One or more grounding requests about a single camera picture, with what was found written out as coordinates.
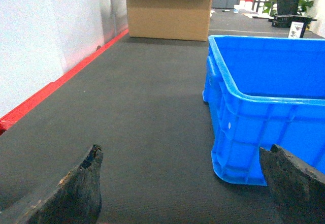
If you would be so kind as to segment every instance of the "gray fabric surface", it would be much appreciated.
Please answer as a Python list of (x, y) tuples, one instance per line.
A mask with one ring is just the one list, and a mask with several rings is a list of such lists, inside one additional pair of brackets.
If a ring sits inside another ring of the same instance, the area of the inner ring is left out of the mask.
[[(285, 34), (240, 14), (211, 19), (210, 34), (255, 32)], [(126, 35), (0, 137), (0, 206), (66, 173), (95, 143), (101, 222), (281, 223), (267, 187), (230, 185), (212, 170), (207, 46)]]

